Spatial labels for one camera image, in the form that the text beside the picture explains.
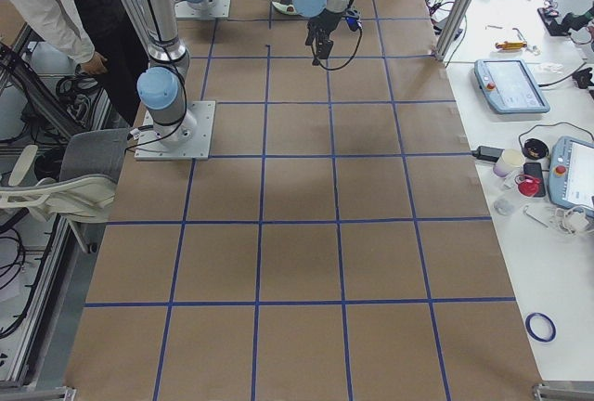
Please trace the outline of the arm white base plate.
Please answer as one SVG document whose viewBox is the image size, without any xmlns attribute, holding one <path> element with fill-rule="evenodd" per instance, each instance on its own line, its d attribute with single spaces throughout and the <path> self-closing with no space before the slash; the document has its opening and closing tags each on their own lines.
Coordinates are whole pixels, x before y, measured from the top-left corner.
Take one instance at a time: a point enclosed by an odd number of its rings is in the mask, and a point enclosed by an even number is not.
<svg viewBox="0 0 594 401">
<path fill-rule="evenodd" d="M 214 20 L 227 19 L 231 0 L 175 0 L 177 19 Z"/>
<path fill-rule="evenodd" d="M 134 157 L 138 161 L 208 160 L 210 157 L 214 101 L 191 101 L 187 106 L 185 119 L 179 128 L 176 125 L 161 126 L 153 122 L 149 111 L 145 111 L 143 124 L 152 128 L 143 131 L 135 147 Z"/>
</svg>

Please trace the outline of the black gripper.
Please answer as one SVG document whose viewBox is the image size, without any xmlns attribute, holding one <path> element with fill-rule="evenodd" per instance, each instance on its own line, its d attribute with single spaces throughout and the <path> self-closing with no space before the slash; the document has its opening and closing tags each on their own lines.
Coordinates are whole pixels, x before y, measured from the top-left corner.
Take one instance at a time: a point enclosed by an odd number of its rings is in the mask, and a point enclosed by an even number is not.
<svg viewBox="0 0 594 401">
<path fill-rule="evenodd" d="M 316 48 L 317 58 L 328 58 L 333 48 L 330 35 L 335 31 L 344 12 L 332 12 L 324 9 L 319 15 L 307 22 L 305 45 Z"/>
</svg>

